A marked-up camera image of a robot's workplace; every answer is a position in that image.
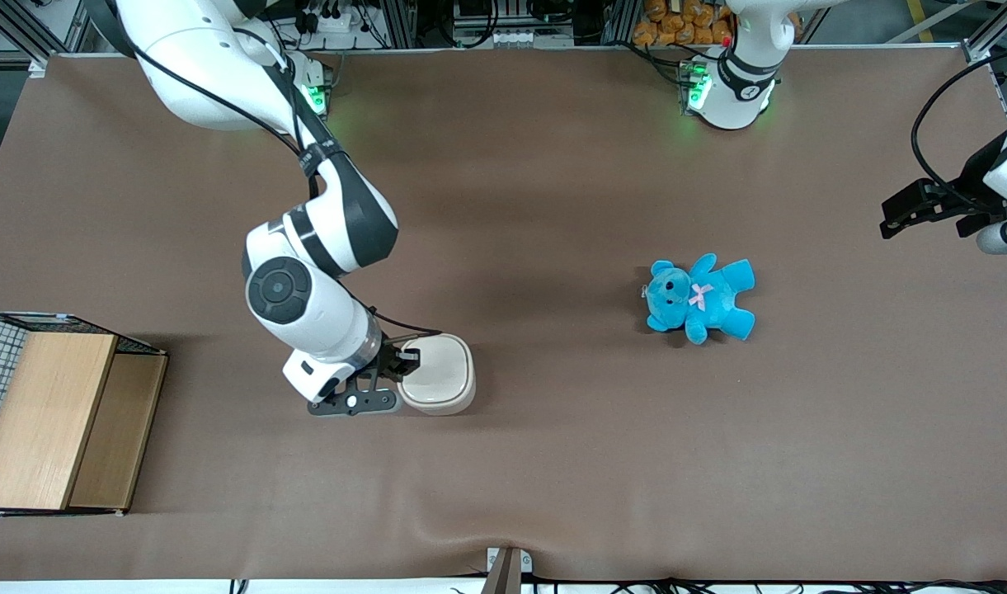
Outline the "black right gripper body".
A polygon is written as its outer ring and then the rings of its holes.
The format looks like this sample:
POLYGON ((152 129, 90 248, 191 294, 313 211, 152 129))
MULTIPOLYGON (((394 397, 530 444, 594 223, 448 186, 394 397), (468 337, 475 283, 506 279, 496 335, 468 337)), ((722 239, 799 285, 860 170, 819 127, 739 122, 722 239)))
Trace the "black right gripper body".
POLYGON ((383 341, 378 353, 350 377, 350 391, 353 394, 371 394, 379 390, 382 381, 396 384, 401 380, 402 348, 394 341, 383 341))

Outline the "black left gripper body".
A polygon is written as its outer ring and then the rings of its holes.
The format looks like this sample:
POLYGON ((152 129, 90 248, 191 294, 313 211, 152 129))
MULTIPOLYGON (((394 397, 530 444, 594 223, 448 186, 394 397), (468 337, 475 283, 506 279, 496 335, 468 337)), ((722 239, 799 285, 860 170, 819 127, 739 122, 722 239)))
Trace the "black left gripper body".
POLYGON ((964 162, 955 179, 947 181, 964 200, 947 191, 940 192, 943 195, 937 208, 940 219, 958 218, 955 227, 962 238, 978 232, 981 240, 1007 240, 1007 200, 983 181, 1000 156, 1004 142, 1005 133, 998 134, 964 162))

